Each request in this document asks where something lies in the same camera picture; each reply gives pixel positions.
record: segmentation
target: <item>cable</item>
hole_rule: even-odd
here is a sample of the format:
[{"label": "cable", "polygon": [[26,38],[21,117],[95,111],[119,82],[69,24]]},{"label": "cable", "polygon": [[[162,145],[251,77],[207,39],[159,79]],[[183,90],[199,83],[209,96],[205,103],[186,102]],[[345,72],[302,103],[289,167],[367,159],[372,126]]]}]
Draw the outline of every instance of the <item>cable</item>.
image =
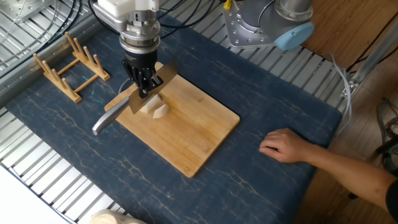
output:
[{"label": "cable", "polygon": [[[71,18],[72,14],[73,14],[73,9],[75,8],[75,6],[76,6],[76,0],[73,0],[72,6],[71,6],[71,9],[70,9],[70,12],[69,12],[67,18],[65,19],[65,21],[63,22],[63,24],[58,28],[58,30],[54,33],[54,35],[53,35],[49,40],[47,40],[46,42],[42,43],[41,47],[40,47],[38,50],[36,50],[36,53],[37,53],[37,54],[38,54],[39,52],[41,52],[44,48],[46,48],[48,45],[50,45],[51,42],[53,42],[53,41],[55,41],[55,40],[61,38],[61,36],[63,35],[63,33],[60,33],[60,30],[62,30],[63,25],[66,24],[66,23],[69,21],[69,19]],[[71,28],[71,26],[73,25],[73,23],[77,20],[77,18],[78,18],[78,16],[79,16],[80,10],[81,10],[81,0],[80,0],[80,5],[79,5],[79,8],[78,8],[78,10],[77,10],[76,16],[73,18],[73,20],[71,21],[71,23],[69,24],[69,26],[66,27],[65,30],[63,30],[63,31],[67,31],[67,30],[69,30],[69,28]],[[29,60],[29,59],[32,58],[32,57],[33,57],[33,55],[28,56],[28,57],[25,58],[23,61],[19,62],[19,63],[16,65],[16,67],[22,65],[23,63],[25,63],[27,60]],[[12,71],[12,70],[8,70],[5,74],[3,74],[2,77],[4,77],[5,75],[7,75],[8,73],[10,73],[11,71]]]},{"label": "cable", "polygon": [[[56,18],[56,15],[57,15],[57,0],[54,0],[54,8],[55,8],[55,10],[54,10],[54,15],[53,15],[53,17],[52,17],[52,20],[51,20],[51,23],[50,23],[50,25],[43,31],[43,33],[40,35],[40,36],[38,36],[34,41],[32,41],[32,43],[31,44],[29,44],[28,46],[26,46],[26,47],[24,47],[23,49],[21,49],[17,54],[15,54],[15,55],[19,55],[19,54],[21,54],[21,53],[23,53],[25,50],[27,50],[32,44],[34,44],[34,43],[36,43],[36,41],[37,40],[39,40],[40,38],[42,38],[43,37],[43,35],[45,35],[46,33],[47,33],[47,31],[49,31],[49,29],[52,27],[52,25],[53,25],[53,22],[54,22],[54,20],[55,20],[55,18]],[[14,56],[12,56],[12,57],[9,57],[9,58],[7,58],[7,59],[5,59],[5,60],[3,60],[1,63],[0,63],[0,66],[1,65],[4,65],[6,62],[8,62],[8,61],[10,61],[11,59],[13,59],[14,58]]]},{"label": "cable", "polygon": [[355,60],[355,62],[350,65],[347,68],[347,71],[350,71],[351,69],[353,69],[353,67],[360,62],[360,60],[362,60],[363,55],[366,54],[366,52],[373,46],[374,43],[376,43],[377,39],[381,36],[381,34],[387,29],[387,27],[392,23],[392,21],[394,21],[394,19],[398,16],[398,12],[395,13],[395,15],[387,22],[387,24],[380,30],[380,32],[378,33],[378,35],[373,39],[373,41],[369,44],[368,47],[366,47],[366,49],[362,52],[362,54],[358,57],[358,59]]},{"label": "cable", "polygon": [[345,118],[345,116],[347,115],[347,112],[348,112],[348,120],[347,120],[346,124],[343,127],[341,127],[340,130],[337,132],[337,135],[339,135],[349,125],[349,122],[351,121],[351,117],[352,117],[351,88],[349,87],[348,80],[346,77],[346,70],[344,68],[339,68],[339,66],[337,66],[336,60],[331,53],[325,53],[322,56],[325,56],[325,55],[329,55],[331,57],[332,62],[334,64],[337,72],[340,74],[341,78],[343,79],[344,88],[347,93],[347,106],[346,106],[346,109],[343,114],[343,119]]},{"label": "cable", "polygon": [[[394,50],[392,50],[390,53],[388,53],[384,58],[382,58],[382,59],[380,60],[379,63],[381,63],[382,61],[384,61],[385,59],[387,59],[388,57],[390,57],[390,56],[391,56],[392,54],[394,54],[397,50],[398,50],[398,46],[395,47]],[[358,60],[357,63],[365,61],[366,59],[368,59],[368,57],[369,57],[369,56],[366,56],[365,58],[362,58],[361,60]]]},{"label": "cable", "polygon": [[93,6],[91,5],[91,0],[87,0],[88,3],[88,7],[90,8],[91,13],[94,15],[95,19],[97,19],[97,21],[103,26],[105,27],[107,30],[111,31],[112,33],[119,35],[120,33],[112,28],[110,28],[109,26],[105,25],[103,23],[103,21],[101,21],[101,19],[98,18],[98,16],[95,14]]},{"label": "cable", "polygon": [[[199,8],[199,6],[200,6],[200,3],[201,3],[201,0],[198,1],[198,4],[197,4],[197,6],[195,7],[195,9],[193,10],[193,12],[190,14],[190,16],[188,16],[187,19],[185,19],[185,20],[182,22],[181,26],[184,26],[184,25],[195,15],[196,11],[198,10],[198,8]],[[169,32],[168,34],[164,35],[163,37],[160,37],[160,39],[164,39],[164,38],[166,38],[166,37],[172,35],[173,33],[175,33],[175,32],[176,32],[177,30],[179,30],[179,29],[181,29],[181,28],[175,28],[172,32]]]},{"label": "cable", "polygon": [[164,12],[162,15],[160,15],[157,20],[163,18],[164,16],[166,16],[168,13],[176,10],[178,7],[180,7],[183,3],[185,3],[187,0],[179,0],[179,2],[177,2],[174,6],[172,6],[170,9],[163,9],[166,10],[166,12]]},{"label": "cable", "polygon": [[119,88],[118,95],[122,92],[123,87],[125,86],[125,84],[126,84],[129,80],[131,80],[131,79],[130,79],[130,78],[127,78],[127,79],[122,83],[122,85],[121,85],[120,88]]},{"label": "cable", "polygon": [[[68,23],[69,19],[71,18],[72,14],[73,14],[73,9],[75,8],[75,6],[76,6],[76,0],[73,0],[72,7],[70,9],[70,12],[69,12],[67,18],[64,20],[62,25],[58,28],[58,30],[54,33],[54,35],[50,38],[50,40],[47,41],[46,46],[48,44],[50,44],[51,42],[53,42],[55,39],[57,39],[63,35],[63,31],[64,31],[63,27]],[[73,20],[71,21],[69,26],[65,28],[65,31],[68,31],[68,29],[75,23],[75,21],[79,17],[80,9],[81,9],[81,0],[79,2],[79,8],[77,10],[77,14],[76,14],[75,18],[73,18]]]},{"label": "cable", "polygon": [[211,0],[211,4],[210,4],[209,8],[206,10],[206,12],[204,13],[204,15],[202,15],[201,18],[199,18],[195,22],[192,22],[190,24],[183,25],[183,26],[172,26],[172,25],[167,25],[167,24],[161,24],[161,25],[164,27],[167,27],[167,28],[178,28],[178,29],[183,29],[183,28],[194,26],[194,25],[198,24],[199,22],[201,22],[202,20],[204,20],[204,18],[210,13],[211,8],[213,7],[215,2],[216,2],[216,0]]},{"label": "cable", "polygon": [[[396,117],[392,118],[387,124],[384,124],[382,119],[382,108],[384,105],[389,105],[390,109],[395,113]],[[398,167],[392,161],[392,155],[396,154],[398,151],[397,144],[395,139],[398,138],[398,134],[393,132],[392,125],[398,124],[398,108],[393,105],[388,99],[383,98],[381,102],[377,105],[376,114],[377,114],[377,124],[379,125],[381,138],[382,138],[382,146],[377,149],[377,153],[382,154],[382,162],[384,168],[389,171],[391,174],[397,176]]]},{"label": "cable", "polygon": [[5,39],[7,38],[8,34],[10,33],[12,27],[14,27],[15,23],[16,23],[17,20],[19,19],[19,16],[21,15],[22,10],[24,10],[24,6],[25,6],[26,1],[27,1],[27,0],[24,0],[24,3],[22,3],[21,10],[19,11],[19,13],[18,13],[17,17],[15,18],[14,22],[11,24],[10,29],[7,31],[6,35],[4,35],[4,37],[0,40],[0,44],[1,44],[3,41],[5,41]]}]

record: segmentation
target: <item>blue tablecloth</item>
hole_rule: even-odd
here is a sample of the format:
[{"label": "blue tablecloth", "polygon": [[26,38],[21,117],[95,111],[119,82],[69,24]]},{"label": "blue tablecloth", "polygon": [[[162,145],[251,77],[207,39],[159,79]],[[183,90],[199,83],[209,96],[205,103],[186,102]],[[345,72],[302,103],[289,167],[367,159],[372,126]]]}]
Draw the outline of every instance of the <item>blue tablecloth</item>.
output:
[{"label": "blue tablecloth", "polygon": [[[166,18],[166,23],[177,21]],[[97,79],[75,104],[45,77],[6,108],[134,217],[147,223],[290,223],[315,168],[281,164],[258,152],[264,136],[291,128],[327,147],[341,113],[191,29],[162,40],[159,61],[177,59],[179,74],[241,120],[193,178],[186,178],[117,122],[99,136],[91,127],[127,78],[118,36],[85,45],[111,78]],[[66,58],[56,68],[71,62]],[[63,77],[78,87],[92,71],[81,63]]]}]

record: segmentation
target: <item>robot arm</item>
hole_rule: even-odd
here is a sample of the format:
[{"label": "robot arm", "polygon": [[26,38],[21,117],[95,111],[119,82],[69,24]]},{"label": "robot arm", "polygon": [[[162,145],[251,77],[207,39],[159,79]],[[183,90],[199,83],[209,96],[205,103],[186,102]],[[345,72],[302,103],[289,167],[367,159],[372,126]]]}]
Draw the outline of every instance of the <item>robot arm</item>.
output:
[{"label": "robot arm", "polygon": [[123,67],[140,89],[140,97],[163,81],[155,74],[157,48],[160,44],[160,24],[156,12],[159,0],[98,0],[96,15],[120,32],[120,44],[125,50]]}]

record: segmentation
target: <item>white cable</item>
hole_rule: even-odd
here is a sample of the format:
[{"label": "white cable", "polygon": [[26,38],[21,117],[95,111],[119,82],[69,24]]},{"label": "white cable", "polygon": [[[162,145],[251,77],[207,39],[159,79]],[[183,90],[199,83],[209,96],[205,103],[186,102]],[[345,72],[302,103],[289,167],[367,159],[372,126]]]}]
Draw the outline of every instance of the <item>white cable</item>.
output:
[{"label": "white cable", "polygon": [[21,15],[22,10],[24,10],[25,3],[26,3],[26,0],[24,0],[24,3],[22,3],[21,10],[19,11],[18,16],[15,18],[14,22],[11,24],[10,29],[7,31],[6,35],[4,35],[4,37],[0,40],[0,44],[7,38],[7,36],[10,33],[12,27],[14,27],[15,23],[19,19],[19,16]]},{"label": "white cable", "polygon": [[345,116],[347,115],[347,112],[348,112],[348,120],[347,120],[346,124],[344,124],[344,126],[341,127],[340,130],[337,132],[337,135],[339,135],[349,125],[349,122],[351,121],[351,116],[352,116],[351,88],[349,87],[349,83],[347,81],[345,68],[340,68],[339,66],[337,66],[336,60],[331,53],[325,53],[322,56],[325,56],[325,55],[329,55],[331,57],[337,72],[340,74],[341,78],[343,79],[344,87],[345,87],[346,93],[347,93],[347,106],[346,106],[346,109],[343,114],[343,119],[345,118]]},{"label": "white cable", "polygon": [[[17,54],[14,54],[14,56],[12,56],[12,57],[10,57],[10,58],[7,58],[7,59],[5,59],[5,60],[3,60],[1,63],[0,63],[0,65],[4,65],[6,62],[8,62],[8,61],[10,61],[11,59],[13,59],[14,57],[15,57],[15,55],[19,55],[19,54],[21,54],[21,53],[23,53],[25,50],[27,50],[29,47],[31,47],[33,44],[35,44],[36,43],[36,41],[38,41],[40,38],[42,38],[46,33],[47,33],[47,31],[49,31],[49,29],[52,27],[52,25],[54,25],[54,20],[55,20],[55,18],[56,18],[56,15],[57,15],[57,0],[54,0],[54,8],[55,8],[55,10],[54,10],[54,15],[52,16],[52,19],[51,19],[51,22],[50,22],[50,25],[43,31],[43,33],[42,34],[40,34],[31,44],[29,44],[28,46],[26,46],[26,47],[24,47],[22,50],[20,50]],[[45,42],[43,42],[43,43],[41,43],[39,46],[37,46],[36,48],[37,49],[40,49],[45,43],[47,43],[49,40],[51,39],[51,37],[49,38],[49,39],[47,39],[47,41],[45,41]]]}]

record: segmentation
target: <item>white food piece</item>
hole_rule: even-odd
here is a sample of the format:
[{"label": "white food piece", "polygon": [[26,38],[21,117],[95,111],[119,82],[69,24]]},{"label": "white food piece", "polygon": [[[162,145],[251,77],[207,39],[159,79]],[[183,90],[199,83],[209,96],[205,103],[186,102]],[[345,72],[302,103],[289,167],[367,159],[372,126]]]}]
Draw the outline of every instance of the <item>white food piece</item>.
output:
[{"label": "white food piece", "polygon": [[168,105],[163,105],[160,108],[157,108],[154,112],[153,118],[162,118],[164,117],[168,112],[169,112],[169,106]]},{"label": "white food piece", "polygon": [[143,113],[149,113],[154,109],[159,103],[162,102],[162,99],[158,94],[151,96],[145,103],[144,106],[140,109]]}]

